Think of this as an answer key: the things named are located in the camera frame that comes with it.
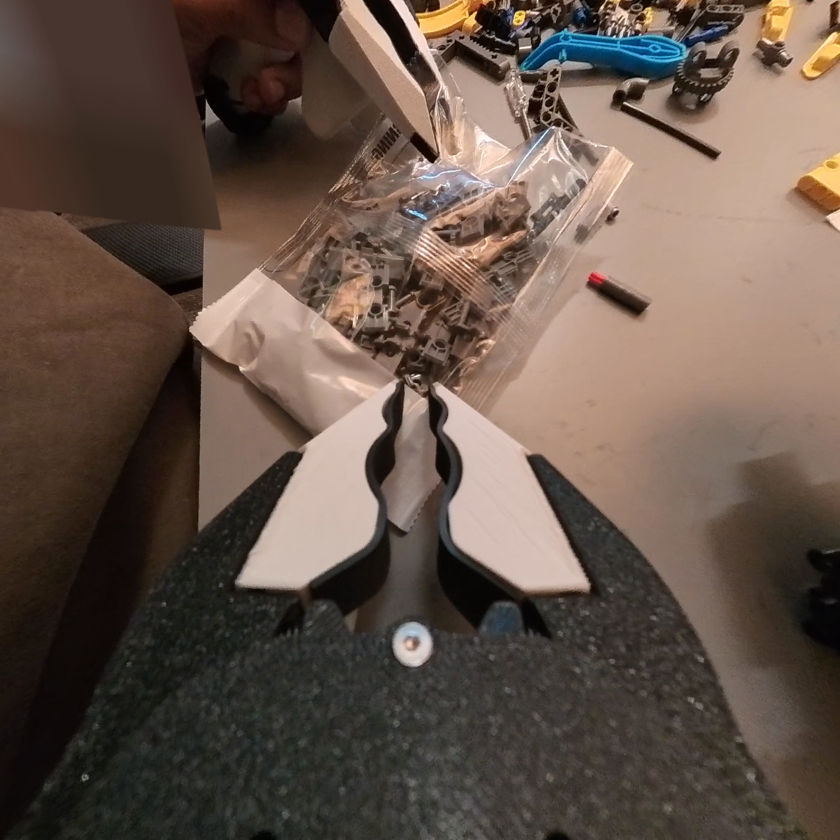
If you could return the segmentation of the yellow curved panel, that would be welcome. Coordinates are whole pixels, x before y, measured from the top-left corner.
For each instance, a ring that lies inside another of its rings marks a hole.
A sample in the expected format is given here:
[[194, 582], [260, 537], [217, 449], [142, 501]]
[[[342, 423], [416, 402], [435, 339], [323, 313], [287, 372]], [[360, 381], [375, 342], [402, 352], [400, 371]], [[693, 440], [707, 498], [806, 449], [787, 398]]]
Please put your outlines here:
[[427, 39], [440, 38], [462, 29], [467, 18], [483, 4], [483, 1], [452, 1], [437, 10], [417, 13], [416, 18]]

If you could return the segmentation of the red-tipped black pin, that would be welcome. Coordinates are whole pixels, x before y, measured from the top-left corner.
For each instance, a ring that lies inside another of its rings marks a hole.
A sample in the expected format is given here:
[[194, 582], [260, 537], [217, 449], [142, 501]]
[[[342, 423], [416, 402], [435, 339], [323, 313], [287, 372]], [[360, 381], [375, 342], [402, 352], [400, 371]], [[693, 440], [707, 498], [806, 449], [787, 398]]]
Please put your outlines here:
[[586, 285], [636, 316], [644, 314], [652, 302], [652, 299], [642, 292], [597, 271], [589, 274]]

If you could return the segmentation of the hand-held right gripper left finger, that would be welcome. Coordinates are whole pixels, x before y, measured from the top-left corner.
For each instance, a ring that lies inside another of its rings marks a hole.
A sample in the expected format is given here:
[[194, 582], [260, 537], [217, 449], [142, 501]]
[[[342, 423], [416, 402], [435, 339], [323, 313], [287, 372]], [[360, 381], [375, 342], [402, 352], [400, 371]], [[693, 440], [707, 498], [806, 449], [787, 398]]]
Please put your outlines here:
[[237, 588], [332, 601], [344, 615], [382, 588], [390, 564], [382, 485], [402, 420], [403, 387], [391, 383], [305, 444]]

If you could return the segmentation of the blue brick separator tool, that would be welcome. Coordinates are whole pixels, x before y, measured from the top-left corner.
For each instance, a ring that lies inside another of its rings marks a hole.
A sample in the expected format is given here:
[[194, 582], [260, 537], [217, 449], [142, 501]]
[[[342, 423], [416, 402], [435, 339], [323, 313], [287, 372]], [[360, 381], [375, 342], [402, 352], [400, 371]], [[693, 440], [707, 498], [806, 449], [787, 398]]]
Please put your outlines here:
[[521, 63], [520, 69], [534, 71], [552, 61], [570, 61], [631, 77], [659, 79], [672, 76], [687, 54], [685, 45], [662, 35], [616, 38], [564, 30], [544, 40]]

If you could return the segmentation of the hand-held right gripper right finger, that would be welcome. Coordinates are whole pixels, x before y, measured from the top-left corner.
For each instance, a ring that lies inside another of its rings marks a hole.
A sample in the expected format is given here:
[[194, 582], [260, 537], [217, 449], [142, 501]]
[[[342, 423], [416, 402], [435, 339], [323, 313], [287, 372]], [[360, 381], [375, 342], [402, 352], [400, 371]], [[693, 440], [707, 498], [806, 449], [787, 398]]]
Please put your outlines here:
[[428, 394], [435, 467], [444, 491], [437, 515], [437, 577], [470, 625], [498, 602], [540, 625], [536, 601], [592, 593], [547, 482], [515, 438], [440, 384]]

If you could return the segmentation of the person's left hand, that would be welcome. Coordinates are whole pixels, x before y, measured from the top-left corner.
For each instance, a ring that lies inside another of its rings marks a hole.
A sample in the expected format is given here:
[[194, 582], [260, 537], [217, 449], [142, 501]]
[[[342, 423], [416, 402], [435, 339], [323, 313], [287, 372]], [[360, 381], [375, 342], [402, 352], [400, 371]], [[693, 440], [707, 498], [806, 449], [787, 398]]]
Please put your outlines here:
[[300, 55], [308, 46], [312, 23], [294, 1], [173, 1], [193, 94], [203, 93], [212, 54], [224, 41], [244, 40], [291, 54], [240, 85], [247, 110], [276, 117], [301, 96]]

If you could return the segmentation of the yellow slanted brick piece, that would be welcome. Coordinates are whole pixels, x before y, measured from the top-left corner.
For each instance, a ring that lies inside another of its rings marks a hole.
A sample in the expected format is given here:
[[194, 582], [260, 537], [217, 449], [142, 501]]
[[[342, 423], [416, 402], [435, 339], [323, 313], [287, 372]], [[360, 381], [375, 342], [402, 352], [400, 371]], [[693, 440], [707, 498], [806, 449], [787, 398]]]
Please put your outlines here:
[[801, 69], [801, 74], [804, 79], [813, 81], [826, 74], [838, 64], [839, 39], [839, 31], [833, 32], [826, 37], [818, 49], [804, 63]]

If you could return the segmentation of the yellow rectangular panel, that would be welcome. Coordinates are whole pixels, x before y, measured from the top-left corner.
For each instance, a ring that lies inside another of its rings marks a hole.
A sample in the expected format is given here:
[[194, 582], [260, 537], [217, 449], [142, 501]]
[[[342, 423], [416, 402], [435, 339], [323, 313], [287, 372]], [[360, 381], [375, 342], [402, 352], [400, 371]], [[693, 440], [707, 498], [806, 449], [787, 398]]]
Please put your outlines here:
[[828, 214], [839, 210], [839, 153], [801, 176], [795, 189]]

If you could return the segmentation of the pile of small brick parts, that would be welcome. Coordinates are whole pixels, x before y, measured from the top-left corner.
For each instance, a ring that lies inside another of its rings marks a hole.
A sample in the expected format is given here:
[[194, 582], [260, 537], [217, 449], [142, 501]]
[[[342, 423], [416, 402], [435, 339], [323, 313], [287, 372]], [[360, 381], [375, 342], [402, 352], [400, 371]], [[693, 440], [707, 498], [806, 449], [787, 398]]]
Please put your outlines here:
[[[412, 2], [420, 12], [448, 2]], [[623, 38], [662, 35], [689, 51], [733, 34], [760, 2], [484, 2], [462, 29], [427, 38], [443, 60], [459, 57], [504, 79], [548, 37], [568, 30]]]

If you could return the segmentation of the long black axle rod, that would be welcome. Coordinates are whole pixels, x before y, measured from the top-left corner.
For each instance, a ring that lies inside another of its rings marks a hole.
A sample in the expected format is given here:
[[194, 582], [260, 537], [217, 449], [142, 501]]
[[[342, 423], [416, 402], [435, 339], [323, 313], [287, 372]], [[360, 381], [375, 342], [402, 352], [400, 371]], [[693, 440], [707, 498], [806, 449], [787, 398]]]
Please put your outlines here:
[[680, 127], [674, 125], [671, 122], [668, 122], [664, 119], [661, 119], [655, 116], [653, 113], [647, 112], [646, 110], [639, 108], [638, 106], [632, 104], [629, 101], [622, 101], [618, 105], [618, 109], [621, 112], [624, 112], [628, 116], [634, 118], [635, 120], [656, 129], [657, 131], [666, 134], [668, 137], [681, 142], [685, 146], [691, 148], [694, 151], [703, 154], [708, 159], [715, 161], [721, 154], [721, 151], [707, 143], [704, 140], [701, 140], [694, 134], [687, 132]]

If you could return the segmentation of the clear-handled small screwdriver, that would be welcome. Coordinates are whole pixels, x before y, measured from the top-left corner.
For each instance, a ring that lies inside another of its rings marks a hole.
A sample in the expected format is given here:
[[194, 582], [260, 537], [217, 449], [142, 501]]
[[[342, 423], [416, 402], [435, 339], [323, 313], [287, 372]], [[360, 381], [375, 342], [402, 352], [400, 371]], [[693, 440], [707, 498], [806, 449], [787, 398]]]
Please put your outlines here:
[[529, 97], [526, 94], [519, 70], [513, 67], [509, 70], [503, 85], [511, 116], [519, 127], [525, 140], [532, 136], [532, 129], [529, 120]]

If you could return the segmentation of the dark grey angled beam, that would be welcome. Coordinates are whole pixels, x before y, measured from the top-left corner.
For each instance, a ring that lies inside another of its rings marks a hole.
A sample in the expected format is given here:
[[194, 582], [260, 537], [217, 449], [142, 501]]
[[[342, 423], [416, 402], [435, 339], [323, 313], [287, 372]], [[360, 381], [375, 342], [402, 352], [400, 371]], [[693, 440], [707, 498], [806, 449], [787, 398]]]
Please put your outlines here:
[[560, 64], [520, 73], [522, 82], [532, 84], [526, 108], [530, 126], [535, 132], [559, 128], [582, 136], [561, 95], [561, 76]]

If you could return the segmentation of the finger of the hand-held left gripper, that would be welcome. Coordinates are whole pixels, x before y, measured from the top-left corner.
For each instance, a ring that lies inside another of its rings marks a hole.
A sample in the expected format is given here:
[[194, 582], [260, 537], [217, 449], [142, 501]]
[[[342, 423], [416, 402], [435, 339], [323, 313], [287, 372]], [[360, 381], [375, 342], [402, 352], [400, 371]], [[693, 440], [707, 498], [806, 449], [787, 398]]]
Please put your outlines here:
[[375, 105], [426, 158], [438, 158], [434, 106], [408, 68], [416, 46], [394, 1], [340, 2], [329, 37], [316, 35], [302, 55], [301, 109], [327, 139]]
[[422, 89], [428, 106], [436, 106], [447, 97], [446, 86], [438, 63], [437, 52], [431, 49], [424, 36], [413, 3], [394, 1], [394, 6], [405, 19], [408, 31], [416, 46], [415, 57], [408, 68]]

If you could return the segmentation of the clear bag of grey parts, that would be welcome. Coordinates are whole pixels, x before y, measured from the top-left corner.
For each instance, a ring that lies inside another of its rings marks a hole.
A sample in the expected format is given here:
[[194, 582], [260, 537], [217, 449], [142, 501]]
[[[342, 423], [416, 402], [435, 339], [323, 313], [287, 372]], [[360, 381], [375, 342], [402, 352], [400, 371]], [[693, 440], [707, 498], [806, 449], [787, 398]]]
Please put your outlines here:
[[495, 399], [632, 166], [559, 128], [513, 149], [467, 118], [443, 129], [429, 163], [378, 128], [298, 230], [192, 326], [311, 435], [403, 385], [384, 483], [403, 531], [439, 482], [428, 387], [479, 411]]

